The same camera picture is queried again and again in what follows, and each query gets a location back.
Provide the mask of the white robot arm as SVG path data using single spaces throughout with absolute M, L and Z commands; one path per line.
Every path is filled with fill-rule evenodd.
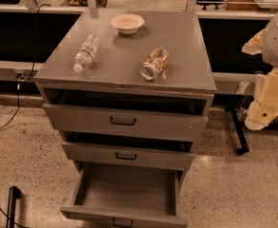
M 267 75 L 257 75 L 254 100 L 249 106 L 245 126 L 250 130 L 267 127 L 278 116 L 278 12 L 267 26 L 242 47 L 244 53 L 261 54 L 272 66 Z

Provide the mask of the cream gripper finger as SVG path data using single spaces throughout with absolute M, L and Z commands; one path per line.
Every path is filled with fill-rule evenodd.
M 275 67 L 267 75 L 257 75 L 253 101 L 247 112 L 245 126 L 250 130 L 261 130 L 277 116 L 278 67 Z
M 249 55 L 261 54 L 263 52 L 263 39 L 265 32 L 265 29 L 257 32 L 244 46 L 242 46 L 242 51 Z

